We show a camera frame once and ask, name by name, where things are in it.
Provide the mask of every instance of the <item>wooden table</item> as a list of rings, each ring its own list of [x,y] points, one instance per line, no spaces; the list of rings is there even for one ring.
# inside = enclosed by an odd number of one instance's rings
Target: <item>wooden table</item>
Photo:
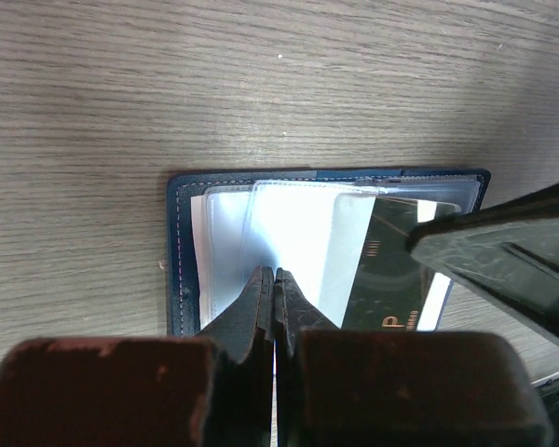
[[[483,167],[559,181],[559,0],[0,2],[0,358],[165,332],[164,189],[191,169]],[[455,288],[443,326],[559,349]]]

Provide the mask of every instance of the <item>card holder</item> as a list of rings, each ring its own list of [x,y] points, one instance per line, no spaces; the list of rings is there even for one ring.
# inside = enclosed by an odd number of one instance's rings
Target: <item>card holder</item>
[[[325,183],[443,182],[474,179],[480,185],[469,210],[478,210],[490,181],[484,169],[345,169],[203,172],[179,174],[167,188],[168,227],[168,327],[170,335],[190,336],[201,329],[199,283],[191,211],[194,197],[212,187],[253,185],[262,180]]]

